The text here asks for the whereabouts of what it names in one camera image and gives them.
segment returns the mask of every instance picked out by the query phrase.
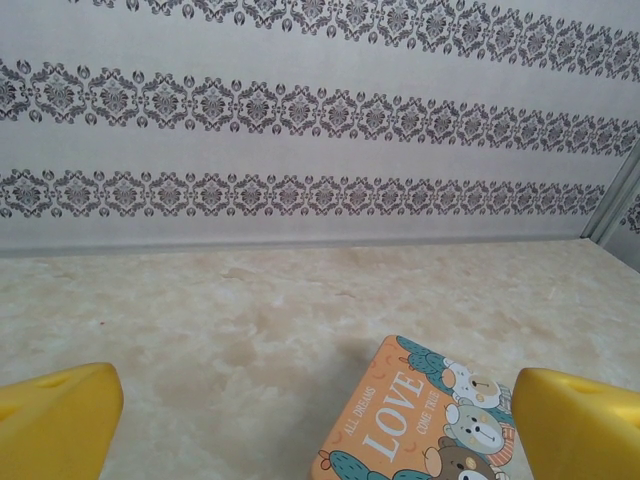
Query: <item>book cover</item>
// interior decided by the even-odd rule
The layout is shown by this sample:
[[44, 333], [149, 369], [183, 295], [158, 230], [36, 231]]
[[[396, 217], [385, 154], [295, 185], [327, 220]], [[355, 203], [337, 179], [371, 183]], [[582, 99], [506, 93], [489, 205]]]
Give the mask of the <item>book cover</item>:
[[387, 337], [315, 457], [313, 480], [508, 480], [511, 392]]

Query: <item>damask pattern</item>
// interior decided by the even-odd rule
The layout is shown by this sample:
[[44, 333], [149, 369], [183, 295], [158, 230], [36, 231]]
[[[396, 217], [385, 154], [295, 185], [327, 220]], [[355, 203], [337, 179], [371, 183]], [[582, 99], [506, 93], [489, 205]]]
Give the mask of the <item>damask pattern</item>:
[[638, 195], [626, 215], [620, 220], [621, 225], [629, 225], [629, 230], [640, 235], [640, 195]]
[[626, 155], [638, 138], [640, 122], [541, 112], [516, 107], [468, 105], [450, 100], [387, 96], [382, 93], [328, 92], [264, 82], [225, 84], [171, 73], [124, 75], [118, 68], [93, 74], [44, 63], [33, 71], [25, 61], [9, 68], [0, 59], [0, 120], [28, 117], [39, 123], [114, 127], [249, 132], [273, 135], [326, 135], [330, 138], [515, 148], [596, 155]]
[[13, 170], [0, 176], [0, 216], [588, 215], [604, 191], [485, 180]]
[[465, 0], [93, 0], [156, 15], [196, 14], [258, 28], [406, 46], [494, 62], [640, 82], [638, 32]]

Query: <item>yellow object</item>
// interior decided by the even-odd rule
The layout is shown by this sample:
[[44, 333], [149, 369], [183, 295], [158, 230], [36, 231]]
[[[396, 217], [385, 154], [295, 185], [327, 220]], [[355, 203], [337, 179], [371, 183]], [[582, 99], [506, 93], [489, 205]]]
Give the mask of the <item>yellow object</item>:
[[97, 479], [122, 405], [108, 363], [0, 388], [0, 479]]
[[536, 479], [640, 479], [640, 393], [527, 368], [512, 413]]

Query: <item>floor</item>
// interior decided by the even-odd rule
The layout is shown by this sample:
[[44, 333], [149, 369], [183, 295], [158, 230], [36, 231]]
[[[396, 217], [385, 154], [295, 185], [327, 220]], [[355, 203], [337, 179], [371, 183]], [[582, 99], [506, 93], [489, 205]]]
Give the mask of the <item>floor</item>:
[[117, 367], [104, 480], [305, 478], [388, 334], [640, 390], [640, 275], [587, 240], [5, 259], [0, 318], [0, 384]]

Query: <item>wall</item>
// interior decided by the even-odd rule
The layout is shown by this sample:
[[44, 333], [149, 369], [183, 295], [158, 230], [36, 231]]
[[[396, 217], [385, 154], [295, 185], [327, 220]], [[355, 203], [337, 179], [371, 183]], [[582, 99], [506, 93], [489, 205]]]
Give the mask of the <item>wall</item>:
[[577, 237], [634, 0], [71, 0], [0, 18], [0, 250]]
[[623, 217], [603, 242], [603, 247], [640, 272], [640, 185]]

